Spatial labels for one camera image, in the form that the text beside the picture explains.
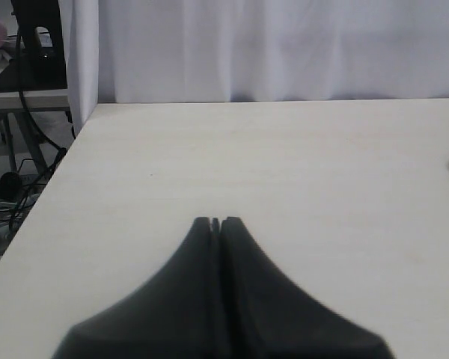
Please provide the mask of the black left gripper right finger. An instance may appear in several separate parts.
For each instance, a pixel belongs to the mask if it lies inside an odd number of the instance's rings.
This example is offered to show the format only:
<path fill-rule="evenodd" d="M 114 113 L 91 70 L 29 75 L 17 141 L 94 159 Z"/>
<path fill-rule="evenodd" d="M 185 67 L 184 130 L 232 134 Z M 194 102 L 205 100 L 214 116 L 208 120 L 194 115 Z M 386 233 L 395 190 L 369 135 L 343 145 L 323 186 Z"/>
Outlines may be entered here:
<path fill-rule="evenodd" d="M 222 223 L 222 292 L 234 358 L 392 358 L 388 344 L 294 284 L 240 218 Z"/>

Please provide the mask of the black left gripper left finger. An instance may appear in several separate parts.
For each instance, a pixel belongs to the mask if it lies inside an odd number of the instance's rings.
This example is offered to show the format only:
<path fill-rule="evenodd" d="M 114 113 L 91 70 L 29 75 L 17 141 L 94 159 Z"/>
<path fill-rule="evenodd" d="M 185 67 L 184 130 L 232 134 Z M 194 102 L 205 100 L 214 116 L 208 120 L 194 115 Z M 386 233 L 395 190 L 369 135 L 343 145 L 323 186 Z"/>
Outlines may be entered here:
<path fill-rule="evenodd" d="M 218 358 L 216 219 L 196 218 L 136 291 L 74 325 L 54 358 Z"/>

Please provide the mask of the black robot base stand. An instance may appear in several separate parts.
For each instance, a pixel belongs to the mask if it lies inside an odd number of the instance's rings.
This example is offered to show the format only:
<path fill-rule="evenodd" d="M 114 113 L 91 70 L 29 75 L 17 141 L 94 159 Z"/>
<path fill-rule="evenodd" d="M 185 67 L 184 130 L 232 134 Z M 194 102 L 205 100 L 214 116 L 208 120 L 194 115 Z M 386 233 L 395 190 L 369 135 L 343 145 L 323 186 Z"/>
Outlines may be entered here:
<path fill-rule="evenodd" d="M 67 87 L 61 13 L 57 1 L 12 1 L 23 46 L 0 72 L 0 93 Z"/>

